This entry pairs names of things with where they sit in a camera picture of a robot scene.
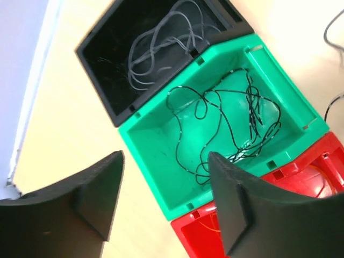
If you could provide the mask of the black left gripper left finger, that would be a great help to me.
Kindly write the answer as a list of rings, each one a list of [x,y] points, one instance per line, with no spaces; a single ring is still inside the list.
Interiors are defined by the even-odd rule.
[[[1,200],[1,257],[100,257],[124,163],[115,151],[54,184]]]

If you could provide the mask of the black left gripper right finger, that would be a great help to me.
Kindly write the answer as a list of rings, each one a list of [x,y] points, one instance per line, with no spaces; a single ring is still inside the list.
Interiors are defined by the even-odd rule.
[[[287,191],[208,156],[223,249],[230,257],[343,257],[343,194]]]

